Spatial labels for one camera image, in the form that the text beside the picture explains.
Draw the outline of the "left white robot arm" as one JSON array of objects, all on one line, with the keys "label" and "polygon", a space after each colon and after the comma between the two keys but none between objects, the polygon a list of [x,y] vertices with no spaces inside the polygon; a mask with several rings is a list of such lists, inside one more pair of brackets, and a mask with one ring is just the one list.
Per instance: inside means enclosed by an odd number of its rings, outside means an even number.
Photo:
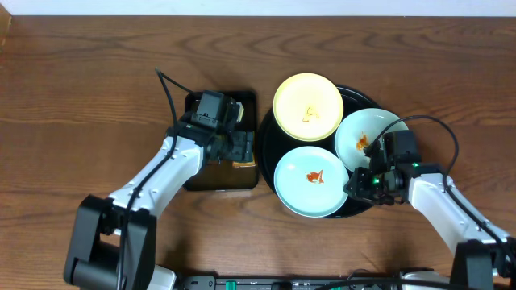
[{"label": "left white robot arm", "polygon": [[172,289],[177,274],[156,264],[157,221],[210,161],[252,161],[253,125],[240,101],[201,102],[169,128],[144,168],[108,197],[77,208],[64,281],[81,289]]}]

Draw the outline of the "light blue plate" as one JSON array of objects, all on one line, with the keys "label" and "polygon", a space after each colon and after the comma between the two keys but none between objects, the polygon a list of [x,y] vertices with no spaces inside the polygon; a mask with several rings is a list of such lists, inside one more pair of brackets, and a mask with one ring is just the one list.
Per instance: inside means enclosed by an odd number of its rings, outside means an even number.
[{"label": "light blue plate", "polygon": [[349,114],[335,134],[335,152],[345,168],[353,172],[358,167],[367,168],[369,158],[364,149],[399,117],[388,110],[368,108]]},{"label": "light blue plate", "polygon": [[346,202],[349,175],[342,161],[321,147],[295,148],[281,157],[273,174],[276,194],[296,214],[324,218]]}]

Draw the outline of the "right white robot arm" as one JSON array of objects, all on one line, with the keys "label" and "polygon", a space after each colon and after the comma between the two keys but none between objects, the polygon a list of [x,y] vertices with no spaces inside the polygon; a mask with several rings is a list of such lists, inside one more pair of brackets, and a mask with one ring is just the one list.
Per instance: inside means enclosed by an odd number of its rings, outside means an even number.
[{"label": "right white robot arm", "polygon": [[423,164],[416,151],[378,150],[344,185],[352,199],[371,205],[407,203],[435,228],[454,255],[450,284],[492,289],[495,274],[515,288],[515,239],[489,222],[443,169]]}]

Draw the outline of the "light blue front plate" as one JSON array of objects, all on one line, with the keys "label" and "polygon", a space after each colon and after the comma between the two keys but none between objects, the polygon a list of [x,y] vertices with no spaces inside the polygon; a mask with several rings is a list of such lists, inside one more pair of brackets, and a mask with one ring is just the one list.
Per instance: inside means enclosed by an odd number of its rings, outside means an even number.
[{"label": "light blue front plate", "polygon": [[276,194],[296,214],[324,218],[346,202],[349,175],[342,161],[321,147],[295,148],[281,157],[273,174]]}]

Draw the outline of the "yellow sponge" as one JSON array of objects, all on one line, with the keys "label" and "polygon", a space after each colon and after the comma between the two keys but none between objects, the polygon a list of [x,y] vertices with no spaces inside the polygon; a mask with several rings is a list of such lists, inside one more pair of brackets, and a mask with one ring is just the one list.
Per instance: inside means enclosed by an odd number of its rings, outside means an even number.
[{"label": "yellow sponge", "polygon": [[232,162],[233,168],[249,168],[249,167],[254,167],[255,165],[256,165],[256,161],[255,161],[254,156],[252,157],[252,160],[249,162],[236,162],[236,161]]}]

